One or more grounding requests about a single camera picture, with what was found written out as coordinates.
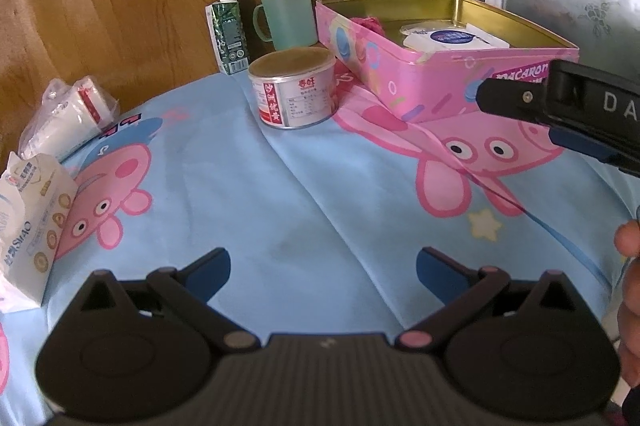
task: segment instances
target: plastic bag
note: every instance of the plastic bag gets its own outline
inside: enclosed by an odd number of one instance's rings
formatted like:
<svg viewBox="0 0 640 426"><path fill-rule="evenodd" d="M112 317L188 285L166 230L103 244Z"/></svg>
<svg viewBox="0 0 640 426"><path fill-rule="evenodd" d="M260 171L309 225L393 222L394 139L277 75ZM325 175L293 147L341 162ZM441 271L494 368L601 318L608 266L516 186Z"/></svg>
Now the plastic bag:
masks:
<svg viewBox="0 0 640 426"><path fill-rule="evenodd" d="M118 101L91 76L73 86L53 79L42 95L42 105L20 135L18 155L26 160L45 153L62 162L119 115Z"/></svg>

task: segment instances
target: tissue box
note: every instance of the tissue box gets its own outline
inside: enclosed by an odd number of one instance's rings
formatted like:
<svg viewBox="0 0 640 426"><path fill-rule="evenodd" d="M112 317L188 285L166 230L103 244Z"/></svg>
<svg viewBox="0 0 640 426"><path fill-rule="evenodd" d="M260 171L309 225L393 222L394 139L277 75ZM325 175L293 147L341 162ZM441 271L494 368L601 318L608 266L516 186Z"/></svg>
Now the tissue box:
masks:
<svg viewBox="0 0 640 426"><path fill-rule="evenodd" d="M40 307L77 191L52 156L10 155L0 177L0 312Z"/></svg>

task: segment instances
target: canned food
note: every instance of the canned food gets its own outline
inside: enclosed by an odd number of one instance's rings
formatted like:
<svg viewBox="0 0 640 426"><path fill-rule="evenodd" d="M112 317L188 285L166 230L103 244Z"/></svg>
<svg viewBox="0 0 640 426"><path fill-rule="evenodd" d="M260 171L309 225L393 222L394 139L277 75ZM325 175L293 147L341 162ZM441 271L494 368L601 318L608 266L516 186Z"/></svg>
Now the canned food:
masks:
<svg viewBox="0 0 640 426"><path fill-rule="evenodd" d="M294 47L262 56L249 66L260 118L275 128L304 128L338 108L334 54Z"/></svg>

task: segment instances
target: finger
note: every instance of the finger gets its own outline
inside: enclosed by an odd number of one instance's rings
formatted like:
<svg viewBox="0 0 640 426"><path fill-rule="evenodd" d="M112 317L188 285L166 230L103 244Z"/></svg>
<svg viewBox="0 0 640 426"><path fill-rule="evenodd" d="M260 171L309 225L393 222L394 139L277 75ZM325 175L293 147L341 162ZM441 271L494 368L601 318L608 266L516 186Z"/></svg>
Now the finger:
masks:
<svg viewBox="0 0 640 426"><path fill-rule="evenodd" d="M626 348L640 357L640 316L633 314L624 303L618 309L618 330Z"/></svg>
<svg viewBox="0 0 640 426"><path fill-rule="evenodd" d="M622 379L624 379L631 388L636 387L640 384L640 359L636 358L636 356L626 348L625 343L620 343L618 355L620 356Z"/></svg>
<svg viewBox="0 0 640 426"><path fill-rule="evenodd" d="M640 225L637 220L622 224L616 231L613 243L618 252L624 256L640 254Z"/></svg>
<svg viewBox="0 0 640 426"><path fill-rule="evenodd" d="M622 281L622 297L626 308L640 316L640 259L635 258Z"/></svg>

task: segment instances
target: peppa pig print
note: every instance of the peppa pig print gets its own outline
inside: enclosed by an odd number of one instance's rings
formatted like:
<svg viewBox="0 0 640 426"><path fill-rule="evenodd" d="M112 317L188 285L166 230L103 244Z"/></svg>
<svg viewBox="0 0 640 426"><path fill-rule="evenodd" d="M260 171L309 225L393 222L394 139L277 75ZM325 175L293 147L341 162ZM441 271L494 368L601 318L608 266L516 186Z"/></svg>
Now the peppa pig print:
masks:
<svg viewBox="0 0 640 426"><path fill-rule="evenodd" d="M9 380L9 342L0 324L0 394Z"/></svg>
<svg viewBox="0 0 640 426"><path fill-rule="evenodd" d="M104 249L114 249L124 234L120 216L138 216L149 210L153 197L140 184L151 166L148 144L161 126L158 117L126 119L89 153L76 177L78 194L56 259L94 233Z"/></svg>
<svg viewBox="0 0 640 426"><path fill-rule="evenodd" d="M425 210L459 216L471 204L471 183L505 216L523 213L500 180L545 164L562 153L541 126L471 112L420 124L393 116L348 70L338 71L335 121L382 148L418 160L415 187Z"/></svg>

